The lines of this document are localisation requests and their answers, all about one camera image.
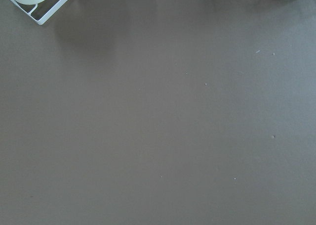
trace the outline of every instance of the gray tabletop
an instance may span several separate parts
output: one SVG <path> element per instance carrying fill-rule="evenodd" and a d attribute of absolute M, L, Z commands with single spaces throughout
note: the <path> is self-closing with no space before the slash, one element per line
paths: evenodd
<path fill-rule="evenodd" d="M 315 224 L 316 0 L 0 10 L 0 224 Z"/>

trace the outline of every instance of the white rack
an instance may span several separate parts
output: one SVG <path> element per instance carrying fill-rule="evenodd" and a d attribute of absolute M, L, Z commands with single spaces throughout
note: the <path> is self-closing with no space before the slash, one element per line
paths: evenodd
<path fill-rule="evenodd" d="M 15 0 L 11 0 L 19 9 L 21 9 L 25 14 L 27 14 L 32 20 L 34 20 L 36 23 L 39 25 L 42 25 L 47 21 L 67 0 L 58 0 L 56 4 L 48 10 L 39 20 L 36 20 L 33 16 L 32 13 L 37 9 L 38 4 L 35 4 L 34 8 L 26 12 Z"/>

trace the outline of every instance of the dish rack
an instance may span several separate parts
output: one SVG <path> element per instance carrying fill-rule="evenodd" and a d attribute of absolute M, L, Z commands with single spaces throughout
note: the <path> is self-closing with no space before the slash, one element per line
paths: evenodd
<path fill-rule="evenodd" d="M 44 0 L 34 5 L 24 5 L 11 0 L 19 9 L 39 25 L 44 24 L 67 0 Z"/>

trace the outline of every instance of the gray surface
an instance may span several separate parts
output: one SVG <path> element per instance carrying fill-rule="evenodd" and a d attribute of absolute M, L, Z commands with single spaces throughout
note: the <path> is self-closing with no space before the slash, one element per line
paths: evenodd
<path fill-rule="evenodd" d="M 0 10 L 0 224 L 315 224 L 316 0 Z"/>

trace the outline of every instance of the gray floor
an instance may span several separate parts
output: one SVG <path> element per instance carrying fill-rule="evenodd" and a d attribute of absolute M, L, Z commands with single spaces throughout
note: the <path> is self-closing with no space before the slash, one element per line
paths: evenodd
<path fill-rule="evenodd" d="M 315 224 L 316 0 L 0 10 L 0 224 Z"/>

